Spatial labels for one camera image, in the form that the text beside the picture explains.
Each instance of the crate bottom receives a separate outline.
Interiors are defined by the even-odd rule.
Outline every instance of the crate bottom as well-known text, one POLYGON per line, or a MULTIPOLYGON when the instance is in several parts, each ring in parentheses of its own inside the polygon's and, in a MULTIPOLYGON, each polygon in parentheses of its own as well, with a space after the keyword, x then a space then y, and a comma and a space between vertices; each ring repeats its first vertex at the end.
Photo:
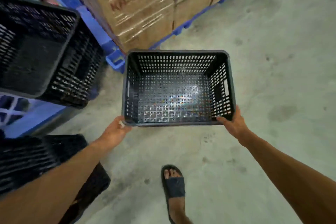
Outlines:
POLYGON ((145 75, 140 79, 138 123, 211 121, 205 75, 145 75))

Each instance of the perforated crate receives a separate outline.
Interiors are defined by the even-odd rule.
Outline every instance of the perforated crate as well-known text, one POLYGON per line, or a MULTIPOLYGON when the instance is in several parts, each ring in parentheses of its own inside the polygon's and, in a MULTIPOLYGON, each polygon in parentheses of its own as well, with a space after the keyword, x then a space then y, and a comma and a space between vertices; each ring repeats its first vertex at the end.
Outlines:
POLYGON ((0 0, 0 91, 85 107, 104 51, 75 10, 0 0))
POLYGON ((133 51, 122 113, 131 126, 211 125, 232 120, 235 93, 225 51, 133 51))

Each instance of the crate rim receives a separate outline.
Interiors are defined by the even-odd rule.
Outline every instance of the crate rim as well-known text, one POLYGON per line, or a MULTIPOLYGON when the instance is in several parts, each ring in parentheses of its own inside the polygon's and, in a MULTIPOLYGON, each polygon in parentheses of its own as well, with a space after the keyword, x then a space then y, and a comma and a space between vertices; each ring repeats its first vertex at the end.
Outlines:
MULTIPOLYGON (((172 52, 180 52, 181 54, 188 53, 222 53, 227 56, 227 68, 228 68, 228 80, 230 81, 231 88, 230 93, 232 96, 232 111, 236 112, 236 96, 235 96, 235 88, 233 85, 233 77, 232 77, 232 69, 231 69, 231 61, 230 55, 224 50, 138 50, 132 49, 126 55, 125 60, 125 72, 124 72, 124 80, 123 80, 123 94, 122 94, 122 105, 121 105, 121 115, 125 116, 125 95, 126 95, 126 84, 127 84, 127 73, 128 73, 128 57, 133 53, 159 53, 158 55, 162 55, 164 53, 172 53, 172 52)), ((198 126, 198 125, 221 125, 221 123, 217 120, 213 121, 198 121, 198 122, 149 122, 149 123, 128 123, 127 121, 123 121, 124 125, 131 127, 172 127, 172 126, 198 126)))
POLYGON ((39 98, 40 96, 42 96, 43 93, 45 92, 45 90, 48 88, 48 85, 50 84, 50 80, 52 79, 56 69, 60 65, 59 63, 60 63, 60 61, 61 61, 61 59, 64 55, 65 49, 67 48, 71 38, 73 37, 73 35, 75 33, 75 30, 76 30, 77 26, 78 26, 78 24, 79 24, 79 22, 82 18, 81 18, 80 13, 77 10, 72 9, 72 8, 66 8, 66 7, 62 7, 60 5, 53 5, 53 4, 44 3, 44 2, 35 1, 35 0, 16 0, 16 1, 26 2, 26 3, 29 3, 29 4, 35 4, 35 5, 44 6, 44 7, 46 6, 46 7, 49 7, 49 8, 61 9, 63 11, 67 11, 67 12, 70 11, 70 12, 73 12, 76 15, 76 20, 73 23, 73 27, 71 29, 71 32, 68 34, 68 36, 67 36, 67 38, 66 38, 65 42, 63 43, 63 46, 60 50, 61 55, 59 55, 58 59, 56 60, 56 62, 54 64, 53 73, 50 73, 50 75, 48 76, 48 79, 46 80, 46 82, 48 82, 48 83, 45 83, 45 85, 42 87, 40 92, 38 92, 38 94, 30 95, 30 94, 21 93, 21 92, 17 92, 17 91, 14 91, 14 90, 8 90, 8 89, 4 89, 4 88, 0 87, 0 92, 13 94, 13 95, 23 97, 23 98, 36 99, 36 98, 39 98))

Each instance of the concrete floor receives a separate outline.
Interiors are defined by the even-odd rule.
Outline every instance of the concrete floor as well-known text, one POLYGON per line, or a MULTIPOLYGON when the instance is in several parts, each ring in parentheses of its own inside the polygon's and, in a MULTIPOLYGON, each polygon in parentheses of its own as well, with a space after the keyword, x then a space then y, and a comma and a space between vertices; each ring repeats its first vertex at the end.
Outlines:
MULTIPOLYGON (((162 49, 223 49, 252 131, 336 180, 336 0, 228 0, 162 49)), ((122 75, 52 134, 101 135, 121 113, 122 75)), ((160 169, 186 179, 194 223, 300 223, 249 152, 223 126, 134 128, 105 159, 110 187, 78 223, 169 223, 160 169)))

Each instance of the foot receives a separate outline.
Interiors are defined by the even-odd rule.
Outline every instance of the foot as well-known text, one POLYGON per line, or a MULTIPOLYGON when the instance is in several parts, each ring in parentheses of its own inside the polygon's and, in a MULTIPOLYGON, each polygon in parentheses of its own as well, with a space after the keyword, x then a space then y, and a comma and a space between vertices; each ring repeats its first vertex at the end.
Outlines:
MULTIPOLYGON (((164 176, 165 179, 169 179, 170 177, 181 177, 181 175, 174 169, 165 170, 164 176)), ((169 215, 175 223, 178 223, 178 219, 181 215, 185 215, 184 198, 185 197, 173 197, 168 200, 169 215)))

